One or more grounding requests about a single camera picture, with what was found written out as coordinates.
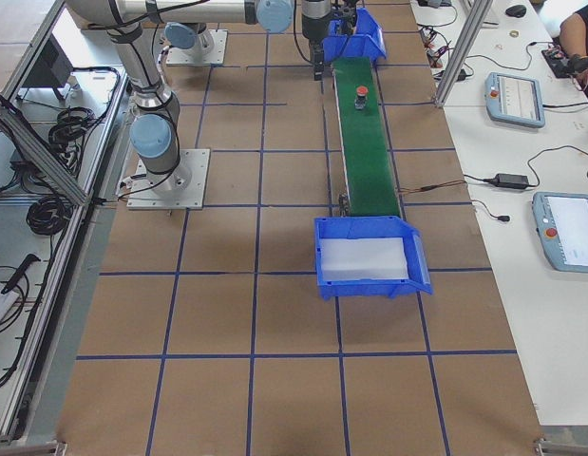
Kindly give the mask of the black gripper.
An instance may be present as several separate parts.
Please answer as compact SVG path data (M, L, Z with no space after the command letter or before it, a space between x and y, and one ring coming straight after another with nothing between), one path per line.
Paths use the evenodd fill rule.
M324 74L324 49L321 44L328 36L332 17L330 0L302 0L302 33L311 43L313 79L321 81Z

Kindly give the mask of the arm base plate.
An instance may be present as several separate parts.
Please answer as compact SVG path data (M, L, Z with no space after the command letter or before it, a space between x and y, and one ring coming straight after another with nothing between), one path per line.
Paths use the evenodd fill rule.
M131 210L180 210L203 208L210 149L182 149L179 167L166 179L146 171L142 159L138 159L137 174L143 178L134 180L126 206Z
M196 33L188 28L170 28L165 32L165 38L171 46L166 64L170 67L221 66L227 37L226 29L206 29Z

